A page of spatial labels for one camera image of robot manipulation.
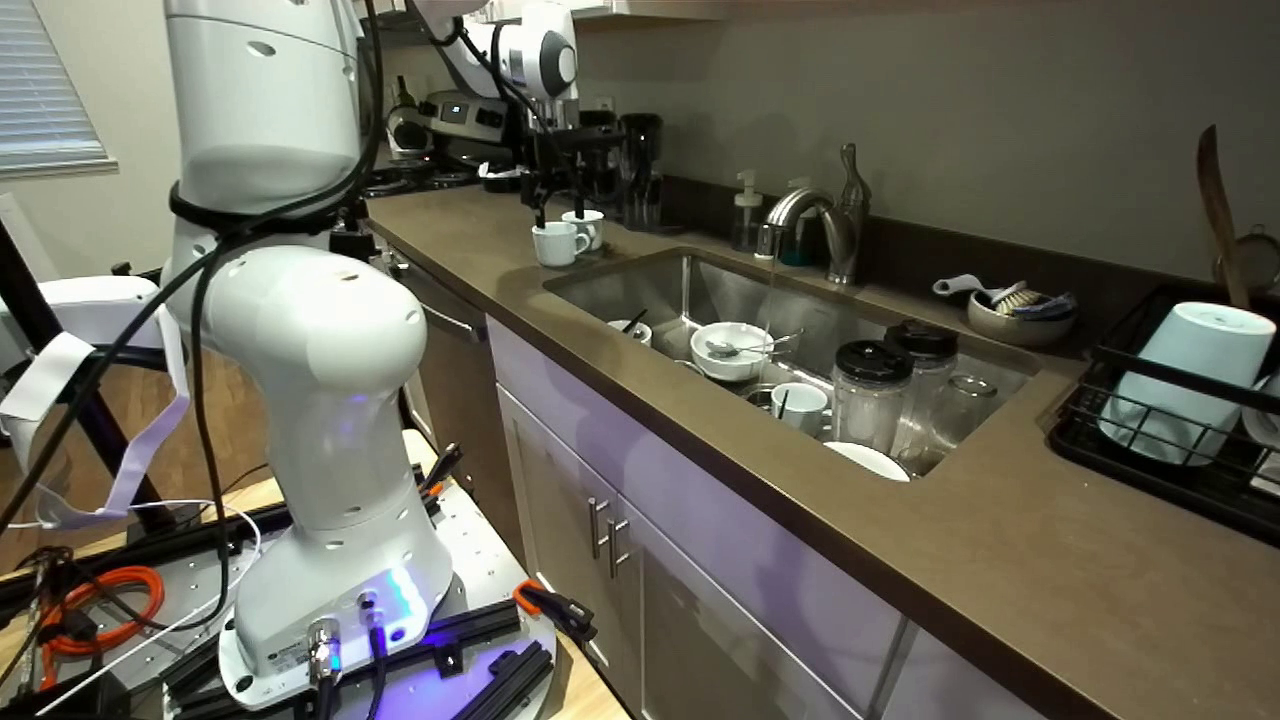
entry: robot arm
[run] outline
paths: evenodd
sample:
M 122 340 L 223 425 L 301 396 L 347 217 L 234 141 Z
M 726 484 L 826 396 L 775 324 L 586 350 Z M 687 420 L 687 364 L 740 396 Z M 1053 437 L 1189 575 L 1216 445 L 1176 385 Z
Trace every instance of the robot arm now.
M 576 30 L 570 8 L 529 0 L 522 21 L 490 22 L 483 0 L 411 0 L 438 47 L 478 94 L 515 94 L 538 123 L 555 123 L 576 101 Z

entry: dish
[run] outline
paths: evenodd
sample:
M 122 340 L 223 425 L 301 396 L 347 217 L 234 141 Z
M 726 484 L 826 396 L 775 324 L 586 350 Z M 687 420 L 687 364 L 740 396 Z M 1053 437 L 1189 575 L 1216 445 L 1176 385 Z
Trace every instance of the dish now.
M 1280 396 L 1280 377 L 1265 377 L 1254 385 L 1262 396 Z M 1255 445 L 1280 448 L 1280 416 L 1267 416 L 1262 406 L 1243 406 L 1243 432 Z
M 719 385 L 746 385 L 757 379 L 772 358 L 772 336 L 757 324 L 706 324 L 687 336 L 692 364 L 719 379 Z
M 870 445 L 830 445 L 831 450 L 839 450 L 846 459 L 859 463 L 866 471 L 877 471 L 884 481 L 898 481 L 898 484 L 911 484 L 911 471 L 906 471 L 894 454 L 870 448 Z
M 1062 315 L 1021 315 L 1021 301 L 1039 296 L 1039 290 L 1024 290 L 999 301 L 998 308 L 982 301 L 982 290 L 968 296 L 968 329 L 1005 340 L 1005 343 L 1021 343 L 1021 349 L 1039 349 L 1039 343 L 1058 343 L 1071 330 L 1075 311 L 1062 311 Z

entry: mug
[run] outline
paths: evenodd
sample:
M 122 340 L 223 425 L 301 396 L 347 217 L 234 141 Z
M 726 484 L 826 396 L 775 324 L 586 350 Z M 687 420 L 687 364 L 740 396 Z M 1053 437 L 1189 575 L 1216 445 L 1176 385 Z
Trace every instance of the mug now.
M 599 246 L 599 244 L 604 244 L 604 237 L 599 237 L 599 221 L 604 221 L 604 211 L 586 206 L 586 217 L 564 211 L 559 221 L 564 221 L 564 223 L 576 223 L 576 229 L 587 237 L 587 246 Z
M 546 266 L 570 266 L 580 250 L 592 246 L 592 237 L 580 233 L 580 223 L 574 221 L 546 221 L 546 229 L 529 229 L 532 237 L 532 257 L 546 264 Z
M 775 420 L 826 437 L 831 396 L 816 385 L 772 385 L 768 406 Z
M 1254 386 L 1271 336 L 1278 324 L 1267 315 L 1186 301 L 1173 304 L 1147 336 L 1139 358 Z M 1231 401 L 1125 373 L 1098 426 L 1147 459 L 1206 467 L 1216 459 L 1238 420 L 1241 405 Z

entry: wall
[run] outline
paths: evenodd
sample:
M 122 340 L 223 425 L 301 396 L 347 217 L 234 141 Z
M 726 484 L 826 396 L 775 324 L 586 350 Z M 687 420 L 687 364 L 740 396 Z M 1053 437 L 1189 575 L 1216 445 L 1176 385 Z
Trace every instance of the wall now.
M 181 148 L 166 4 L 35 0 L 35 8 L 116 169 L 0 181 L 0 186 L 19 199 L 61 271 L 103 271 L 122 261 L 155 266 L 173 237 L 166 199 Z
M 848 0 L 580 56 L 587 105 L 663 111 L 667 171 L 839 186 L 856 141 L 881 217 L 1208 274 L 1206 123 L 1238 223 L 1280 229 L 1278 29 L 1271 0 Z

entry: white bowl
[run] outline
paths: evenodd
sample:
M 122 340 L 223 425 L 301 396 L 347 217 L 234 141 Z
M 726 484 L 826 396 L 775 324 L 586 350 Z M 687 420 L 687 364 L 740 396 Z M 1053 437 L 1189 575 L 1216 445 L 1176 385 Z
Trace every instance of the white bowl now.
M 898 484 L 911 484 L 911 471 L 906 471 L 894 454 L 870 448 L 870 445 L 830 445 L 831 450 L 839 450 L 846 459 L 859 463 L 866 471 L 877 471 L 884 481 L 898 481 Z
M 1005 340 L 1005 343 L 1021 343 L 1021 349 L 1046 349 L 1058 343 L 1062 336 L 1067 336 L 1075 324 L 1075 315 L 1013 315 L 999 308 L 988 308 L 975 301 L 975 290 L 968 296 L 968 329 Z
M 719 379 L 719 385 L 746 385 L 757 379 L 772 364 L 772 336 L 757 324 L 706 324 L 687 336 L 692 364 Z
M 636 324 L 628 330 L 636 343 L 653 343 L 653 324 Z

